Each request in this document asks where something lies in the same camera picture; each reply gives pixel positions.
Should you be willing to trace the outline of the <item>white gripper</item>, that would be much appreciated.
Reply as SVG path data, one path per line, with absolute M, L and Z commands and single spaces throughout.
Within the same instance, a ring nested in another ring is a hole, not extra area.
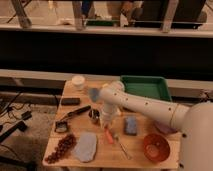
M 118 107 L 116 105 L 104 103 L 100 110 L 101 127 L 106 128 L 111 125 L 117 113 Z

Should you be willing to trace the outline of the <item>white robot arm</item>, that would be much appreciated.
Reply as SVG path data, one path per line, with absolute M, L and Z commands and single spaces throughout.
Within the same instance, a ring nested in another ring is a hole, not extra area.
M 213 102 L 192 107 L 124 92 L 124 84 L 114 81 L 104 86 L 99 97 L 103 101 L 103 125 L 108 125 L 119 106 L 141 113 L 156 122 L 180 131 L 178 171 L 213 171 Z

